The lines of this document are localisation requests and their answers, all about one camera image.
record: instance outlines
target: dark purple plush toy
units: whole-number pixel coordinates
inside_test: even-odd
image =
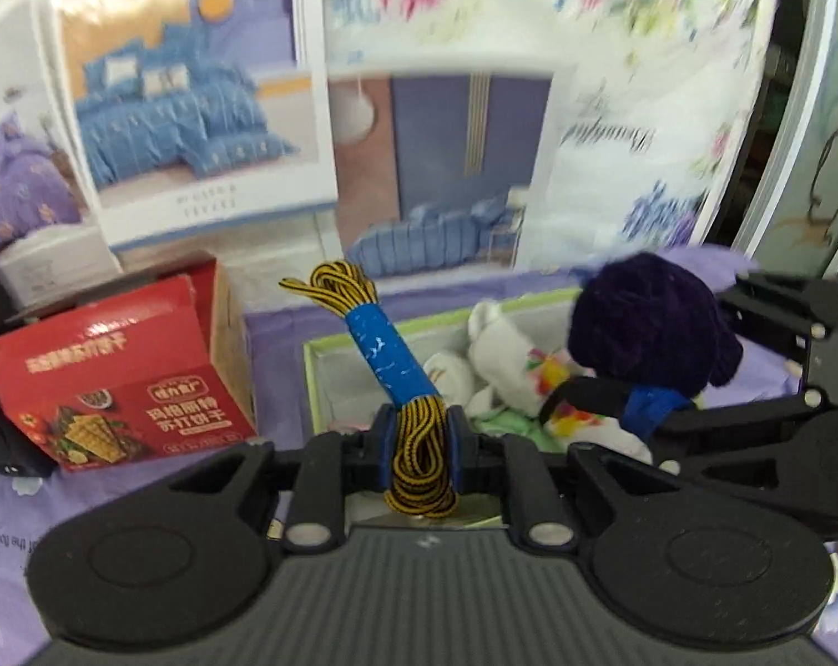
[[[589,281],[567,350],[599,376],[688,398],[728,384],[743,356],[706,284],[652,253],[607,264]]]

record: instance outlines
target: orange circle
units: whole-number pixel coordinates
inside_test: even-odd
[[[234,0],[200,0],[197,8],[207,22],[222,22],[234,12]]]

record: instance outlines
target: shoelace bundle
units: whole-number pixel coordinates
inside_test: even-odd
[[[336,260],[318,265],[310,282],[285,277],[280,286],[345,319],[382,388],[398,407],[391,464],[391,509],[443,518],[456,508],[447,466],[447,407],[378,305],[376,285],[360,267]]]

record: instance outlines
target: yellow and black rope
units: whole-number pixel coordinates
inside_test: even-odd
[[[378,302],[376,285],[360,267],[337,260],[318,265],[309,282],[286,277],[283,289],[310,298],[339,317]],[[456,509],[447,467],[447,407],[438,395],[414,397],[398,412],[398,438],[385,501],[401,513],[443,518]]]

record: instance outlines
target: cracker box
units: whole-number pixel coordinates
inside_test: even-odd
[[[69,471],[255,435],[225,271],[203,264],[1,336],[0,403]]]

